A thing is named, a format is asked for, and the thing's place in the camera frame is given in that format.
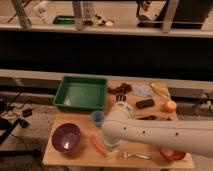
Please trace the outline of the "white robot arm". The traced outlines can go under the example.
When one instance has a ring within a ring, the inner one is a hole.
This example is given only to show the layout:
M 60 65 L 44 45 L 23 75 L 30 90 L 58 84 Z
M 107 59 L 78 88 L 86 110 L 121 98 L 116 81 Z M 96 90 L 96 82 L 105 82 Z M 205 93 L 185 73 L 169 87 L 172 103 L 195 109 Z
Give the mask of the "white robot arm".
M 116 102 L 110 109 L 102 135 L 111 148 L 126 140 L 213 158 L 213 121 L 137 120 L 126 102 Z

